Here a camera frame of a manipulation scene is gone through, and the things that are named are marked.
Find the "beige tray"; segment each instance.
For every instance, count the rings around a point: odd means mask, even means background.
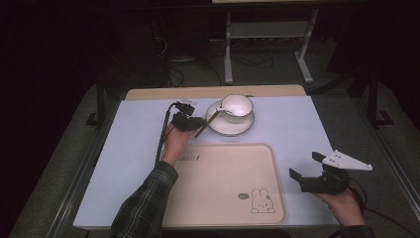
[[[188,146],[175,168],[163,227],[275,226],[286,218],[267,144]]]

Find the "wooden table edge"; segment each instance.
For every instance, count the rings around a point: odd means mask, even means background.
[[[306,96],[306,92],[301,85],[289,84],[131,89],[125,100],[212,98],[225,97],[230,94],[255,97]]]

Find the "person's left hand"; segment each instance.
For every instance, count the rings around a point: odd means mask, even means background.
[[[179,131],[175,126],[169,123],[166,127],[164,153],[161,160],[175,166],[179,156],[185,150],[189,138],[195,133],[196,130],[185,132]]]

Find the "sleeve cuff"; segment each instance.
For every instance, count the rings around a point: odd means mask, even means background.
[[[178,172],[167,162],[158,162],[151,173],[151,178],[163,181],[168,188],[172,188],[178,179]]]
[[[345,226],[340,229],[339,234],[342,238],[374,238],[375,235],[373,230],[368,226],[356,225],[356,226]]]

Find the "plaid shirt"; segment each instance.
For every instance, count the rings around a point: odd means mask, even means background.
[[[124,201],[111,226],[111,237],[160,237],[161,223],[170,190],[178,173],[159,162],[144,183]]]

